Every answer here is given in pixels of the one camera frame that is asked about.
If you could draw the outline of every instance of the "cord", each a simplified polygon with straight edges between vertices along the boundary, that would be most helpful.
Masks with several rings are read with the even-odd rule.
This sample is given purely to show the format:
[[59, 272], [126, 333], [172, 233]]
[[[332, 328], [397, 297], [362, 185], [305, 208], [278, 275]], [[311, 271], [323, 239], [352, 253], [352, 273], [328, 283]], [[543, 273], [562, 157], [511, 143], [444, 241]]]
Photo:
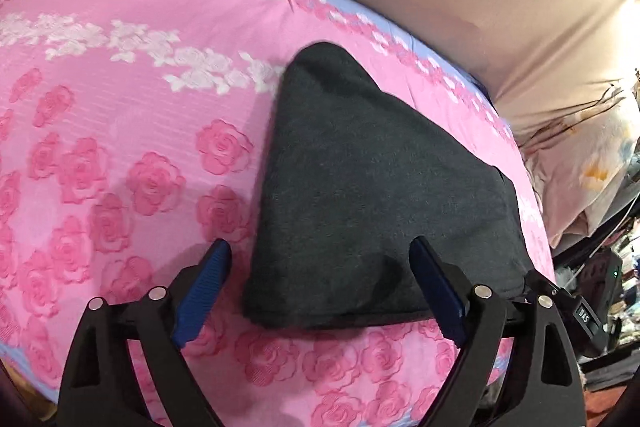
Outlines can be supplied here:
[[626, 219], [626, 216], [629, 215], [629, 213], [631, 212], [631, 209], [634, 207], [634, 204], [636, 204], [636, 200], [638, 199], [638, 196], [640, 196], [640, 192], [638, 194], [636, 194], [636, 197], [633, 199], [633, 201], [631, 201], [631, 204], [629, 204], [629, 208], [626, 210], [625, 215], [622, 217], [622, 219], [620, 219], [620, 222], [613, 228], [613, 230], [611, 230], [611, 232], [607, 233], [606, 237], [600, 241], [599, 245], [597, 245], [596, 248], [594, 248], [594, 250], [589, 254], [589, 256], [587, 257], [587, 259], [584, 261], [584, 263], [582, 263], [582, 265], [578, 268], [578, 270], [576, 271], [576, 273], [574, 273], [574, 275], [571, 277], [571, 279], [569, 279], [566, 283], [564, 283], [564, 286], [562, 286], [562, 289], [566, 289], [567, 286], [569, 286], [573, 281], [575, 281], [578, 278], [578, 275], [580, 275], [580, 272], [584, 269], [584, 267], [587, 264], [587, 261], [591, 259], [591, 257], [593, 257], [595, 255], [595, 253], [600, 249], [600, 247], [602, 245], [604, 245], [605, 241], [611, 237], [611, 235], [618, 229], [618, 227], [620, 225], [622, 225], [622, 223], [624, 223], [624, 220]]

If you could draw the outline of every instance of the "mattress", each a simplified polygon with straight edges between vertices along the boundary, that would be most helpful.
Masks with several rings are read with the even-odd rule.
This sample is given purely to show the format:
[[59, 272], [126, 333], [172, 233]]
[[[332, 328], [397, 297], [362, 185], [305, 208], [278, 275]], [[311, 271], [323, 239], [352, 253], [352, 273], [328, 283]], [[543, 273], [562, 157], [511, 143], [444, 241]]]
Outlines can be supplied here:
[[[279, 75], [315, 41], [513, 182], [527, 250], [552, 277], [508, 126], [474, 81], [351, 0], [11, 0], [0, 6], [0, 357], [52, 400], [89, 299], [138, 299], [210, 238], [233, 268], [184, 348], [235, 426], [418, 422], [456, 358], [434, 321], [267, 331], [240, 313]], [[134, 367], [168, 425], [140, 345]], [[492, 378], [504, 370], [504, 341]]]

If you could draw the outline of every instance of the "floral bedsheet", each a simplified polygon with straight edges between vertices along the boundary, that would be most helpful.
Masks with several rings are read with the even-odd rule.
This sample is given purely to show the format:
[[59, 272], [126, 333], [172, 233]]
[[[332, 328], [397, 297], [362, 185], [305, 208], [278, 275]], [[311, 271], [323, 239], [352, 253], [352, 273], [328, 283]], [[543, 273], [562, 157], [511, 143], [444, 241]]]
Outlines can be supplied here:
[[[234, 265], [184, 349], [230, 427], [414, 425], [456, 358], [434, 321], [274, 332], [239, 312], [278, 79], [314, 41], [514, 182], [551, 275], [511, 133], [462, 71], [350, 0], [11, 0], [0, 6], [0, 356], [57, 397], [87, 301], [138, 299], [216, 237]], [[168, 425], [130, 350], [153, 418]], [[505, 341], [493, 377], [504, 369]]]

